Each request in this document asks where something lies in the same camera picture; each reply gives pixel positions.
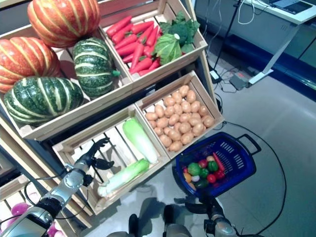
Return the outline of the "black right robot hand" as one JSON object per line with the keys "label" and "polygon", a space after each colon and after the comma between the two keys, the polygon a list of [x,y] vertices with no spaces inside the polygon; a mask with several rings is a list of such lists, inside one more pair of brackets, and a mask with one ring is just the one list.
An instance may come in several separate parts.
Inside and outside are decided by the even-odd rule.
{"label": "black right robot hand", "polygon": [[194,195],[185,195],[184,197],[175,197],[173,200],[176,204],[183,204],[193,214],[206,214],[208,219],[215,220],[225,217],[221,204],[214,197],[198,198]]}

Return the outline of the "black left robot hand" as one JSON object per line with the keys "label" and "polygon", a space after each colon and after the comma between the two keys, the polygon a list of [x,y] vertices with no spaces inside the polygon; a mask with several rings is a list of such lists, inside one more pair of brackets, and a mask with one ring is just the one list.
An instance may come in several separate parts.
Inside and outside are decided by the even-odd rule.
{"label": "black left robot hand", "polygon": [[109,143],[109,138],[102,138],[94,143],[90,149],[80,156],[77,162],[83,162],[88,167],[92,166],[97,169],[107,170],[113,167],[114,161],[107,161],[105,159],[96,158],[95,153],[99,150],[100,147],[104,147],[107,143]]}

